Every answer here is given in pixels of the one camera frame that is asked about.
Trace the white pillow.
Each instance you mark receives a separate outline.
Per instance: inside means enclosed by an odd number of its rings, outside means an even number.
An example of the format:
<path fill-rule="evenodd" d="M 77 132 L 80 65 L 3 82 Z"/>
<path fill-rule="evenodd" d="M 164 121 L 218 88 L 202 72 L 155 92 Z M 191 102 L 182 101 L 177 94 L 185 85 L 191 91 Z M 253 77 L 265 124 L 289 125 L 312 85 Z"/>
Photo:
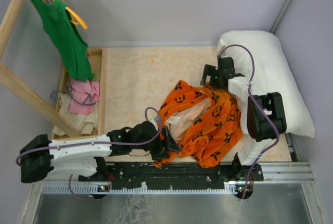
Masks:
<path fill-rule="evenodd" d="M 221 35 L 217 50 L 239 44 L 246 47 L 254 60 L 252 89 L 278 92 L 283 99 L 287 133 L 315 137 L 315 126 L 289 68 L 277 36 L 265 31 L 229 31 Z"/>

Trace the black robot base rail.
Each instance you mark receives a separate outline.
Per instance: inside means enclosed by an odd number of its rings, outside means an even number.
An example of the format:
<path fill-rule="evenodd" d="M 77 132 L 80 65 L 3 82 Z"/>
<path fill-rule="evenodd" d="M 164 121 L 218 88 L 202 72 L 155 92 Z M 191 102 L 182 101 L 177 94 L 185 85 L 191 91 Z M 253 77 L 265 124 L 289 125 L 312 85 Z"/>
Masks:
<path fill-rule="evenodd" d="M 245 181 L 248 168 L 230 163 L 202 168 L 196 163 L 171 163 L 156 168 L 153 163 L 106 163 L 90 176 L 79 176 L 80 182 L 110 183 L 113 190 L 140 188 L 144 182 L 149 190 L 223 189 L 225 182 Z"/>

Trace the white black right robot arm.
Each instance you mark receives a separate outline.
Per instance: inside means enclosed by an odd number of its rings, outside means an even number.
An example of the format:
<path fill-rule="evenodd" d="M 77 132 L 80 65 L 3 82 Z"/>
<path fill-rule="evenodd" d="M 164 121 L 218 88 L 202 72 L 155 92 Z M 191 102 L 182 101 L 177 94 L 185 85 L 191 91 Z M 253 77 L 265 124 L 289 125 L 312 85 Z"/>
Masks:
<path fill-rule="evenodd" d="M 282 95 L 252 86 L 243 74 L 236 73 L 231 57 L 217 57 L 217 66 L 206 64 L 200 84 L 205 83 L 236 97 L 246 137 L 231 165 L 222 169 L 223 180 L 261 180 L 259 159 L 287 129 Z"/>

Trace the orange patterned pillowcase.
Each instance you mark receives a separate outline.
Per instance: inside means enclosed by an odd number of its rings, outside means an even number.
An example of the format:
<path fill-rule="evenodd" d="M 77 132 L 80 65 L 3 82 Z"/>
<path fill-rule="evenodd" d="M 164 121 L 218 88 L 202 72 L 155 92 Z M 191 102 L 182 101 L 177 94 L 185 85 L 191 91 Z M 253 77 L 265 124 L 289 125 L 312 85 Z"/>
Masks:
<path fill-rule="evenodd" d="M 180 80 L 159 113 L 181 151 L 156 160 L 157 168 L 189 156 L 203 168 L 215 167 L 243 136 L 236 99 L 209 85 L 194 87 Z"/>

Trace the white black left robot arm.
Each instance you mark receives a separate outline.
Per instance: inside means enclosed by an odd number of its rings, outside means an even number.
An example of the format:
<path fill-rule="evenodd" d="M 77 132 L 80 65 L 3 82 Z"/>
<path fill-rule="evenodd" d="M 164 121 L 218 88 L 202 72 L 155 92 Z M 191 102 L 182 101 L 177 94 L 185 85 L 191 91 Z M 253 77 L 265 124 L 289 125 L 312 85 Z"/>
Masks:
<path fill-rule="evenodd" d="M 21 149 L 16 159 L 22 183 L 47 177 L 79 176 L 80 181 L 101 181 L 107 177 L 106 158 L 143 150 L 154 161 L 168 159 L 182 148 L 168 127 L 144 121 L 106 134 L 77 140 L 50 140 L 46 134 L 35 137 Z"/>

